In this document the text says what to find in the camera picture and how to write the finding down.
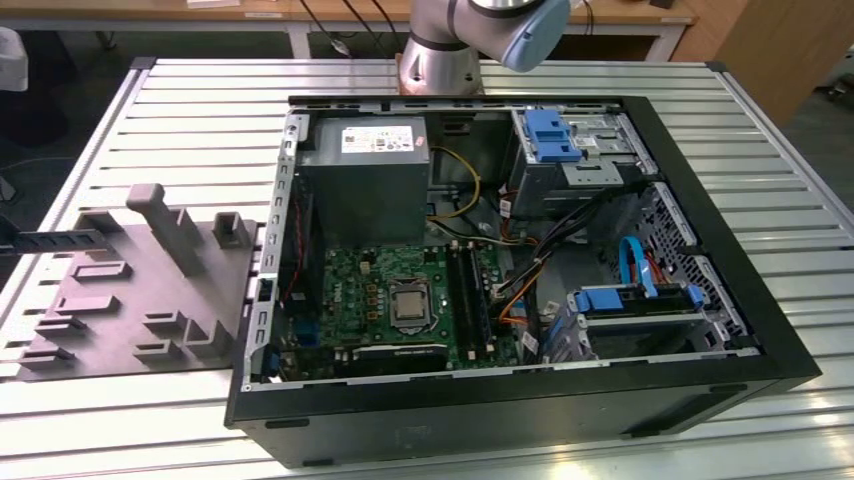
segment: slatted metal table surface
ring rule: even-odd
[[[382,60],[163,59],[131,70],[42,229],[94,208],[136,223],[123,205],[139,182],[164,184],[196,220],[236,210],[264,222],[288,96],[394,94],[394,73]],[[28,257],[0,297],[0,478],[854,476],[854,221],[729,74],[601,62],[526,75],[485,63],[483,74],[489,93],[650,98],[824,376],[674,437],[288,471],[222,426],[228,371],[8,381],[68,267]]]

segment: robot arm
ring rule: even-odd
[[[478,93],[478,51],[527,72],[557,45],[569,15],[569,0],[413,0],[399,72],[405,93]]]

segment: wooden table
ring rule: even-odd
[[[331,32],[365,31],[341,0],[307,0]],[[409,31],[410,1],[379,0],[398,31]],[[370,0],[354,7],[375,31],[390,31]],[[697,16],[678,1],[665,10],[638,0],[593,0],[595,35],[655,37],[647,61],[667,61]],[[577,9],[565,33],[583,34],[585,9]],[[188,9],[184,0],[0,0],[0,26],[59,31],[280,31],[295,58],[311,58],[308,33],[319,31],[299,0],[243,0],[239,7]]]

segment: power supply label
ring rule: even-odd
[[[413,151],[413,127],[349,127],[342,131],[342,153]]]

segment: table leg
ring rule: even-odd
[[[650,47],[650,52],[646,54],[647,62],[670,61],[670,57],[677,49],[683,33],[685,25],[665,25],[661,27],[661,32],[658,37],[655,37],[653,46]]]
[[[291,39],[291,50],[294,52],[294,58],[308,59],[311,58],[311,46],[308,45],[308,32],[311,27],[306,22],[288,22],[287,32]]]

